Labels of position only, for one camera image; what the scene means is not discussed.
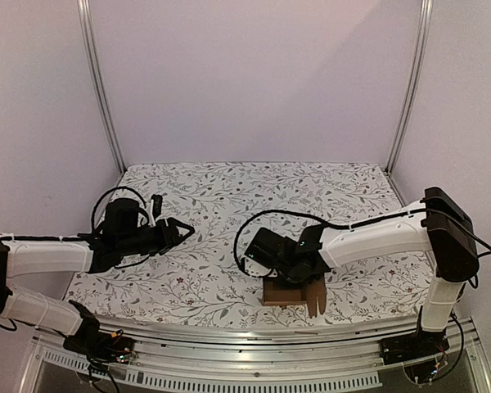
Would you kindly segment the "brown cardboard box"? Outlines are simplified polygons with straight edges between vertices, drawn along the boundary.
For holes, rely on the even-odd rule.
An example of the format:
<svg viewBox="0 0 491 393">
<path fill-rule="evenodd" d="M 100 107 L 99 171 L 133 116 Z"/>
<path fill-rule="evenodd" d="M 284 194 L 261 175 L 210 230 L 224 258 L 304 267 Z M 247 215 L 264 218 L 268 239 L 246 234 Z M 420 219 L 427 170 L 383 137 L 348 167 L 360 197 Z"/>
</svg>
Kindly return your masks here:
<svg viewBox="0 0 491 393">
<path fill-rule="evenodd" d="M 279 307 L 305 305 L 310 318 L 323 315 L 327 308 L 325 278 L 319 275 L 298 284 L 290 284 L 279 277 L 264 278 L 262 304 Z"/>
</svg>

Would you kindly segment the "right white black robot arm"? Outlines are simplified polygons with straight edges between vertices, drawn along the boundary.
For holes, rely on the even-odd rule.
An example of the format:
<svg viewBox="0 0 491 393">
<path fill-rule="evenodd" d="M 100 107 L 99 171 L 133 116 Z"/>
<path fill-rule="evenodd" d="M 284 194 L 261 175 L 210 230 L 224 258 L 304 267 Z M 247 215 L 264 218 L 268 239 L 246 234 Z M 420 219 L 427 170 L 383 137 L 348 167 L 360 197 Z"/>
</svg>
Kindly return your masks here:
<svg viewBox="0 0 491 393">
<path fill-rule="evenodd" d="M 439 187 L 427 188 L 419 201 L 387 215 L 351 224 L 315 221 L 295 240 L 260 228 L 244 255 L 236 256 L 239 269 L 250 273 L 257 264 L 268 276 L 301 284 L 359 260 L 425 252 L 435 266 L 419 328 L 406 344 L 415 357 L 437 346 L 459 293 L 476 278 L 480 259 L 491 255 L 491 246 L 475 235 L 468 214 Z"/>
</svg>

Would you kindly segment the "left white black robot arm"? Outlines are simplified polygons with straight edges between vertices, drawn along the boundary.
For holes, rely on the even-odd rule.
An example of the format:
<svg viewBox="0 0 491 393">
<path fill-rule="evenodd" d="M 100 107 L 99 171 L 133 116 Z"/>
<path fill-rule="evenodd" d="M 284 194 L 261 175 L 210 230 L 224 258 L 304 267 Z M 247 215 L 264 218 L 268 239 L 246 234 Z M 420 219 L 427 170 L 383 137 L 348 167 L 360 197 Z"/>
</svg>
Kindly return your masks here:
<svg viewBox="0 0 491 393">
<path fill-rule="evenodd" d="M 160 196 L 151 199 L 149 209 L 134 199 L 118 198 L 107 205 L 104 219 L 90 233 L 76 237 L 0 234 L 0 318 L 72 336 L 87 355 L 99 355 L 105 337 L 85 306 L 16 287 L 11 280 L 36 273 L 105 273 L 129 256 L 163 255 L 195 229 L 175 218 L 162 219 L 160 209 Z"/>
</svg>

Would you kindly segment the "floral patterned table mat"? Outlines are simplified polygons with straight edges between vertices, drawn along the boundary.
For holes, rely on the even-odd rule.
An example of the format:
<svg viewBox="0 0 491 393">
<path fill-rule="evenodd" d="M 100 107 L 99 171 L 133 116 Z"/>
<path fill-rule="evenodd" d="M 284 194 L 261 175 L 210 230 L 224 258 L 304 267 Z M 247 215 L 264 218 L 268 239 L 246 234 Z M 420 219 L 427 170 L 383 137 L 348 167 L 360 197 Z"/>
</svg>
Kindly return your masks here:
<svg viewBox="0 0 491 393">
<path fill-rule="evenodd" d="M 133 256 L 106 273 L 77 273 L 66 299 L 99 316 L 142 323 L 307 328 L 416 316 L 433 265 L 421 251 L 379 255 L 327 272 L 327 305 L 268 306 L 256 248 L 266 233 L 298 240 L 320 219 L 348 224 L 400 207 L 380 167 L 332 163 L 132 165 L 115 197 L 163 198 L 162 215 L 191 225 L 180 246 Z"/>
</svg>

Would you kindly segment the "aluminium front rail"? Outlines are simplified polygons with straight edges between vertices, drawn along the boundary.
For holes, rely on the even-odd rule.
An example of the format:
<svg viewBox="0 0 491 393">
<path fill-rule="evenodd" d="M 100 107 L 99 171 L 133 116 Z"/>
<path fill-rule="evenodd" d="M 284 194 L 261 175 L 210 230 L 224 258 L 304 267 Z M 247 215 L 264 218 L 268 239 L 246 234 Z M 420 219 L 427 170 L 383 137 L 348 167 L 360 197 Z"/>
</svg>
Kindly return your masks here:
<svg viewBox="0 0 491 393">
<path fill-rule="evenodd" d="M 432 382 L 410 382 L 410 363 L 385 364 L 382 339 L 412 332 L 413 317 L 326 327 L 233 331 L 103 318 L 134 342 L 128 364 L 95 374 L 122 392 L 491 392 L 491 371 L 471 318 L 447 329 L 450 350 Z"/>
</svg>

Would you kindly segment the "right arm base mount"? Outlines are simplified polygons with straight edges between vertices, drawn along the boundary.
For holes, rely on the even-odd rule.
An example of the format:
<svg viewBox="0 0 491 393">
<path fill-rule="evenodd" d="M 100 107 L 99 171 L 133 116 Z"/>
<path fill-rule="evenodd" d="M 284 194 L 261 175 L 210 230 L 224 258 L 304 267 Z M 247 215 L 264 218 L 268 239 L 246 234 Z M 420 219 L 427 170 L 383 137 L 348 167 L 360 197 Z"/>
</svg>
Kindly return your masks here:
<svg viewBox="0 0 491 393">
<path fill-rule="evenodd" d="M 437 355 L 449 349 L 446 329 L 428 332 L 421 326 L 421 316 L 417 319 L 416 330 L 396 337 L 379 341 L 380 355 L 384 364 L 397 364 L 426 356 Z"/>
</svg>

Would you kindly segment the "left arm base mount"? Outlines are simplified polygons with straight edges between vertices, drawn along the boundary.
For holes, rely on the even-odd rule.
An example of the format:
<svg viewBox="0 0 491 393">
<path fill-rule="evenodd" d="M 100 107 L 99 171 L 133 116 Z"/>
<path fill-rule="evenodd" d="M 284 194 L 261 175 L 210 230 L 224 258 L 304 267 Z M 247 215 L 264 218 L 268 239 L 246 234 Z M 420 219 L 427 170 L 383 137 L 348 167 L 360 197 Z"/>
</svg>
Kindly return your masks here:
<svg viewBox="0 0 491 393">
<path fill-rule="evenodd" d="M 122 329 L 101 332 L 100 323 L 93 313 L 78 302 L 71 300 L 70 303 L 78 310 L 82 322 L 74 335 L 65 338 L 63 347 L 103 363 L 127 363 L 135 340 L 126 337 Z"/>
</svg>

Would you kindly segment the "left aluminium frame post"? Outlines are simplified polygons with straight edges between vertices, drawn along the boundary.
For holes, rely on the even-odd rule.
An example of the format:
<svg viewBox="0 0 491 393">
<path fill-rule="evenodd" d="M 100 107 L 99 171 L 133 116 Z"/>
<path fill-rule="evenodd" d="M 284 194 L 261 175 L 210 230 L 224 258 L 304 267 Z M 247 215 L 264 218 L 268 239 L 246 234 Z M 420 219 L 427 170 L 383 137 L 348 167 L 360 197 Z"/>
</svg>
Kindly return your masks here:
<svg viewBox="0 0 491 393">
<path fill-rule="evenodd" d="M 88 0 L 78 0 L 77 8 L 93 91 L 97 99 L 97 105 L 106 134 L 108 147 L 110 148 L 116 169 L 121 174 L 124 174 L 127 170 L 127 165 L 124 160 L 119 138 L 116 134 L 115 123 L 111 114 L 106 87 L 101 72 L 101 64 L 92 22 L 91 4 Z"/>
</svg>

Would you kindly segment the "aluminium frame post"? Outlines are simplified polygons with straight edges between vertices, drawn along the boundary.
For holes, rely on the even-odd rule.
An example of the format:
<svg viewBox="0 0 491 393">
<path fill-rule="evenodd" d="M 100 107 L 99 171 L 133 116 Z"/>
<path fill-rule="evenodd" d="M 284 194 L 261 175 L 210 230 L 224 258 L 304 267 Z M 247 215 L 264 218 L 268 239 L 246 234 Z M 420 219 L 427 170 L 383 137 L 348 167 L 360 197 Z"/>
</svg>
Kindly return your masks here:
<svg viewBox="0 0 491 393">
<path fill-rule="evenodd" d="M 418 17 L 417 35 L 412 56 L 412 64 L 408 76 L 408 82 L 404 94 L 403 104 L 399 114 L 397 128 L 390 148 L 390 153 L 385 165 L 385 172 L 391 176 L 394 172 L 406 132 L 411 118 L 412 109 L 417 95 L 418 85 L 421 79 L 422 65 L 426 54 L 426 47 L 429 39 L 430 22 L 433 12 L 434 2 L 432 0 L 422 0 Z"/>
<path fill-rule="evenodd" d="M 127 170 L 127 165 L 124 160 L 119 138 L 116 134 L 115 123 L 111 114 L 106 87 L 101 72 L 101 64 L 92 22 L 91 4 L 88 0 L 78 0 L 77 8 L 93 91 L 97 99 L 97 105 L 106 134 L 108 147 L 110 148 L 116 169 L 121 174 L 124 174 Z"/>
</svg>

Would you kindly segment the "right aluminium frame post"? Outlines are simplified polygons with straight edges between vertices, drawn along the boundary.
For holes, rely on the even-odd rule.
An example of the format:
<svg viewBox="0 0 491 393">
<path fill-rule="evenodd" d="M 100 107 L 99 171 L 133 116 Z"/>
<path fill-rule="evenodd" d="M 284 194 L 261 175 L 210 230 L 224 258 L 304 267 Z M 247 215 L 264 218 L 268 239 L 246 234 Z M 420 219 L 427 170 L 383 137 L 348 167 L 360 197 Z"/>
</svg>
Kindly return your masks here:
<svg viewBox="0 0 491 393">
<path fill-rule="evenodd" d="M 408 76 L 408 82 L 404 94 L 403 104 L 399 114 L 397 128 L 390 148 L 390 153 L 385 165 L 385 172 L 391 176 L 394 172 L 406 132 L 411 118 L 412 109 L 417 95 L 418 85 L 421 79 L 422 65 L 426 54 L 426 47 L 429 39 L 430 22 L 433 12 L 434 2 L 432 0 L 422 0 L 418 17 L 417 35 L 412 56 L 412 64 Z"/>
</svg>

